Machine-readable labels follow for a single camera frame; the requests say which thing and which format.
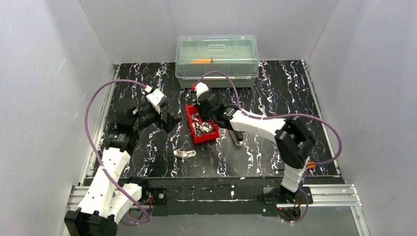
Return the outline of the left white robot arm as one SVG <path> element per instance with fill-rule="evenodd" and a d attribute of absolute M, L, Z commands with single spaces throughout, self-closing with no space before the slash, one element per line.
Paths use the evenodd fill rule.
<path fill-rule="evenodd" d="M 139 131 L 156 126 L 170 133 L 181 117 L 162 103 L 157 110 L 150 102 L 131 106 L 118 115 L 103 140 L 99 168 L 75 210 L 68 210 L 64 223 L 71 236 L 114 236 L 122 218 L 143 198 L 144 180 L 118 184 L 124 167 L 139 141 Z"/>

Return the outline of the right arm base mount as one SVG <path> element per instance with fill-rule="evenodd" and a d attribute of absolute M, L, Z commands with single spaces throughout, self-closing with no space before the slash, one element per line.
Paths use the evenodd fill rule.
<path fill-rule="evenodd" d="M 305 204 L 313 203 L 312 193 L 310 187 L 303 186 L 295 193 L 290 190 L 279 187 L 264 187 L 262 193 L 256 197 L 256 200 L 267 205 L 282 205 L 282 204 Z"/>

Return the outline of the red plastic bin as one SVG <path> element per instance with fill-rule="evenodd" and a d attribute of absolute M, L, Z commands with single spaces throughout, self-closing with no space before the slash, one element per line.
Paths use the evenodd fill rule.
<path fill-rule="evenodd" d="M 212 120 L 203 121 L 198 109 L 192 105 L 185 107 L 191 135 L 195 144 L 214 141 L 219 138 L 219 129 Z"/>

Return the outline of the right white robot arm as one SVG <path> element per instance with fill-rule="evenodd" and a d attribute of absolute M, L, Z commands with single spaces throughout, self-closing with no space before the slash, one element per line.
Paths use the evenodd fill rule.
<path fill-rule="evenodd" d="M 212 91 L 197 93 L 196 107 L 203 120 L 220 128 L 251 133 L 274 142 L 285 164 L 281 188 L 297 193 L 316 141 L 300 117 L 272 118 L 226 106 Z"/>

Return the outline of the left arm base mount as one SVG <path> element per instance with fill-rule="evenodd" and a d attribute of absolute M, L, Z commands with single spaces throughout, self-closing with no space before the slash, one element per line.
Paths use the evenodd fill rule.
<path fill-rule="evenodd" d="M 141 205 L 162 206 L 166 205 L 168 191 L 161 187 L 142 188 L 141 198 L 138 200 Z"/>

